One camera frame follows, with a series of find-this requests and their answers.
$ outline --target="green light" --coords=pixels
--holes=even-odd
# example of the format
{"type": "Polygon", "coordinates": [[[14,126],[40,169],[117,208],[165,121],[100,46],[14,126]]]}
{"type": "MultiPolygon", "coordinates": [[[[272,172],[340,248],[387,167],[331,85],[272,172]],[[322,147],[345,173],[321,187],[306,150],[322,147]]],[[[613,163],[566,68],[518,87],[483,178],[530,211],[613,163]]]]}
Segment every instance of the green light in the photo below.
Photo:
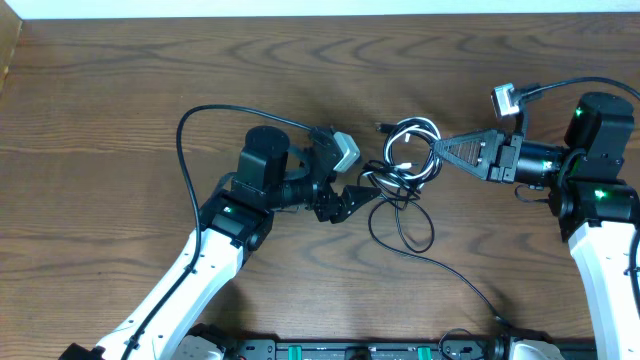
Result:
{"type": "Polygon", "coordinates": [[[596,195],[598,200],[607,197],[607,193],[602,191],[602,190],[596,190],[596,191],[594,191],[594,194],[596,195]]]}

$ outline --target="wooden table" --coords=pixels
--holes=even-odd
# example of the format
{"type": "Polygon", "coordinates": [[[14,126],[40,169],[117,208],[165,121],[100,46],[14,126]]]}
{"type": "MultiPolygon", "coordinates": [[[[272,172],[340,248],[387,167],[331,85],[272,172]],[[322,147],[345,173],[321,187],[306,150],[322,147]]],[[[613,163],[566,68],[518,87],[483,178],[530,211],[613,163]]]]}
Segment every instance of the wooden table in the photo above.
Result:
{"type": "MultiPolygon", "coordinates": [[[[598,75],[640,87],[639,36],[634,14],[27,22],[0,98],[0,358],[57,358],[71,342],[95,344],[173,263],[193,227],[174,144],[189,108],[240,104],[333,125],[366,159],[380,158],[376,122],[424,115],[445,136],[493,127],[489,92],[507,82],[598,75]]],[[[603,89],[618,93],[548,93],[531,108],[529,138],[562,144],[580,94],[603,89]]],[[[213,112],[187,125],[200,199],[235,169],[245,132],[266,123],[213,112]]],[[[622,172],[634,187],[639,147],[636,132],[622,172]]],[[[467,276],[513,323],[593,336],[546,206],[447,166],[421,204],[436,226],[428,256],[467,276]]],[[[488,334],[489,312],[466,285],[370,239],[372,206],[336,226],[308,212],[278,215],[200,321],[283,339],[488,334]]],[[[425,233],[417,213],[403,216],[416,238],[425,233]]],[[[375,223],[401,245],[390,209],[375,223]]]]}

